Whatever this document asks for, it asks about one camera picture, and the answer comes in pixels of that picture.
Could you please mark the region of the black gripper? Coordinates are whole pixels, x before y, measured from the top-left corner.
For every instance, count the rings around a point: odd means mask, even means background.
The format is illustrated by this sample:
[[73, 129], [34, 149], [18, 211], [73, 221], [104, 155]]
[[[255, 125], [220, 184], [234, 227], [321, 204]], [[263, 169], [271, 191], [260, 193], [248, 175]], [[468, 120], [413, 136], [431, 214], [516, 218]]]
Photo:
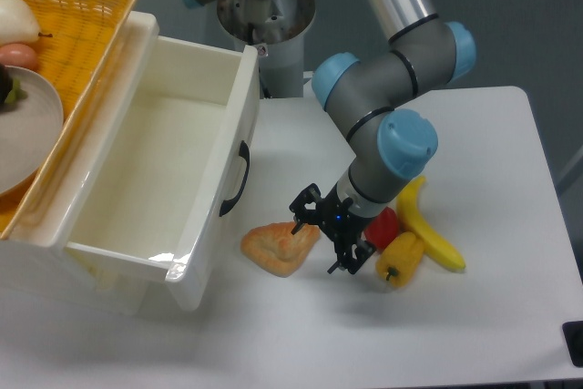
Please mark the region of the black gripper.
[[289, 210], [294, 221], [292, 235], [305, 225], [319, 226], [322, 221], [322, 230], [334, 241], [336, 254], [336, 262], [327, 270], [329, 274], [336, 270], [355, 274], [376, 252], [371, 242], [361, 239], [372, 217], [372, 202], [349, 179], [339, 179], [323, 198], [319, 187], [310, 184], [297, 195]]

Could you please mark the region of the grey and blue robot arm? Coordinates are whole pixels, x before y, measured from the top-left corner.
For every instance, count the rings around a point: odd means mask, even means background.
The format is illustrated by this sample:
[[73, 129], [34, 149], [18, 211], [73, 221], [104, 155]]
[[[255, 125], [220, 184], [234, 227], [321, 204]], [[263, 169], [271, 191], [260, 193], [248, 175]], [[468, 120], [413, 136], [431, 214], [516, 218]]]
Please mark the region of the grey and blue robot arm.
[[[209, 3], [233, 42], [253, 47], [263, 61], [268, 97], [296, 90], [302, 37], [313, 0], [183, 0]], [[438, 141], [431, 123], [406, 108], [424, 93], [470, 71], [476, 44], [460, 23], [441, 20], [430, 0], [369, 0], [387, 37], [388, 52], [364, 63], [349, 53], [314, 71], [312, 90], [342, 133], [354, 160], [331, 191], [310, 185], [291, 203], [297, 228], [317, 226], [333, 243], [337, 269], [356, 273], [373, 255], [362, 237], [384, 207], [423, 170]]]

